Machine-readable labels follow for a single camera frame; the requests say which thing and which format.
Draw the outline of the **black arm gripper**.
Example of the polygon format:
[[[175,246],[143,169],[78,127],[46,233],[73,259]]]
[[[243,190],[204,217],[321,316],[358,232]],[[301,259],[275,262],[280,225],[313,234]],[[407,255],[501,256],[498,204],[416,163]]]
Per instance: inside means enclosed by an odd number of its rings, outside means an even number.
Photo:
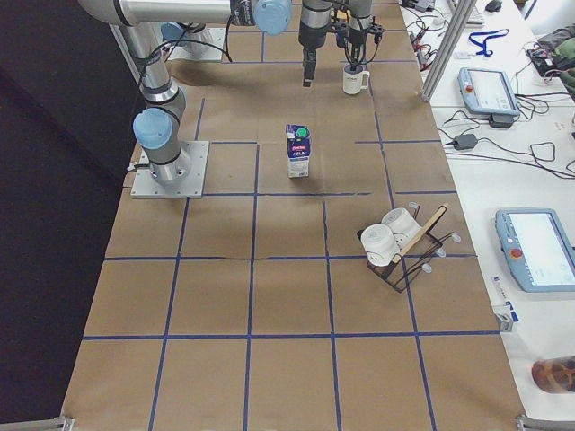
[[[378,45],[384,34],[382,25],[375,22],[374,19],[357,20],[355,18],[349,21],[334,18],[331,22],[330,32],[336,35],[336,45],[344,48],[349,70],[358,72],[365,59],[365,43],[367,36],[374,37],[374,43]]]
[[[302,4],[298,40],[303,47],[303,86],[310,87],[316,69],[316,49],[323,46],[330,29],[330,4]]]

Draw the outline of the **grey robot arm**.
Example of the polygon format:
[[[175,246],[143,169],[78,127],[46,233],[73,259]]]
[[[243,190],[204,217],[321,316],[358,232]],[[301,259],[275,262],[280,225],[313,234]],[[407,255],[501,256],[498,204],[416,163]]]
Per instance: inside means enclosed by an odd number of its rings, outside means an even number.
[[[212,29],[198,22],[164,22],[160,26],[165,59],[218,62],[230,58],[228,35],[231,26],[257,26],[268,35],[279,35],[292,17],[290,1],[232,1],[231,14],[224,29]],[[314,79],[317,50],[327,35],[335,35],[344,51],[346,71],[356,74],[373,59],[367,56],[367,39],[380,43],[384,28],[372,15],[370,1],[304,1],[300,15],[298,41],[303,50],[304,85]]]
[[[134,119],[133,130],[148,158],[152,179],[165,187],[182,183],[197,163],[177,137],[186,101],[167,70],[153,23],[182,18],[199,24],[256,26],[263,33],[278,35],[292,16],[289,1],[83,1],[81,6],[119,29],[147,103]]]

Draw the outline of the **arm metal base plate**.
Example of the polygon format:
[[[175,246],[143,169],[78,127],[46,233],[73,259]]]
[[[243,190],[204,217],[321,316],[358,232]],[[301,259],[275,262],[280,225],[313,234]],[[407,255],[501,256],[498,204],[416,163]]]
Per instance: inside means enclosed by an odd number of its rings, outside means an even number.
[[[208,163],[209,141],[181,141],[172,163],[150,163],[142,152],[135,169],[132,198],[201,198]]]
[[[182,59],[195,62],[219,63],[224,59],[224,28],[206,27],[201,31],[188,31],[186,39],[173,49],[170,60]]]

